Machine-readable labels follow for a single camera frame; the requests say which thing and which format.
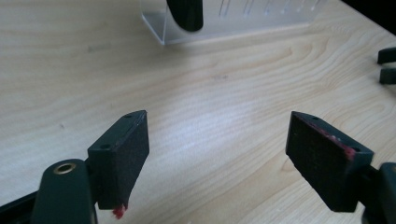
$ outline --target mounting hole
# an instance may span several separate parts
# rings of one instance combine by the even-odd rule
[[[55,173],[56,175],[64,175],[64,174],[70,173],[74,169],[76,169],[76,165],[74,163],[69,162],[69,163],[64,163],[64,164],[57,166],[53,170],[53,173]]]
[[[100,146],[100,148],[101,149],[107,149],[107,148],[110,148],[110,145],[109,144],[103,144],[103,145]]]

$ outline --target clear acrylic stand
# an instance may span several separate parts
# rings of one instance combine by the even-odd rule
[[[204,27],[186,32],[175,23],[166,0],[140,0],[142,16],[163,44],[311,22],[326,0],[203,0]]]

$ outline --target wooden table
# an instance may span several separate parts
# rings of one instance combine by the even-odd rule
[[[360,223],[335,214],[285,154],[290,112],[396,161],[396,38],[337,0],[309,26],[163,47],[137,0],[0,2],[0,204],[146,109],[150,154],[124,218],[100,223]]]

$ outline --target black object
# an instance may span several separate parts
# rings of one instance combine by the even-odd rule
[[[396,223],[396,163],[379,171],[374,152],[315,116],[292,112],[286,154],[334,212],[366,207],[368,223]]]
[[[203,0],[166,0],[177,25],[189,32],[204,26]]]
[[[396,48],[381,49],[378,52],[378,64],[396,63]],[[396,68],[382,68],[379,76],[381,84],[396,84]]]
[[[392,0],[343,0],[361,14],[396,35],[396,2]]]
[[[149,155],[147,112],[121,117],[88,154],[86,161],[51,165],[37,193],[0,207],[0,223],[92,224],[97,223],[96,202],[100,209],[126,209]]]

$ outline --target red residue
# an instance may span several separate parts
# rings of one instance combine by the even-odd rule
[[[354,160],[355,154],[356,154],[356,150],[354,148],[344,145],[343,143],[341,143],[340,139],[338,139],[336,136],[330,135],[328,132],[326,132],[325,130],[319,128],[317,125],[312,124],[312,123],[309,123],[309,125],[311,127],[315,128],[318,132],[320,132],[321,134],[323,134],[324,136],[326,136],[330,140],[332,140],[335,144],[337,144],[338,146],[342,147],[344,149],[345,154],[346,154],[346,158],[349,161],[353,161]]]
[[[356,153],[355,149],[353,149],[352,147],[344,146],[344,151],[346,153],[346,158],[349,161],[353,161],[353,159],[355,158],[355,153]]]
[[[123,214],[125,213],[127,207],[123,204],[113,210],[113,214],[116,216],[116,219],[122,218]]]

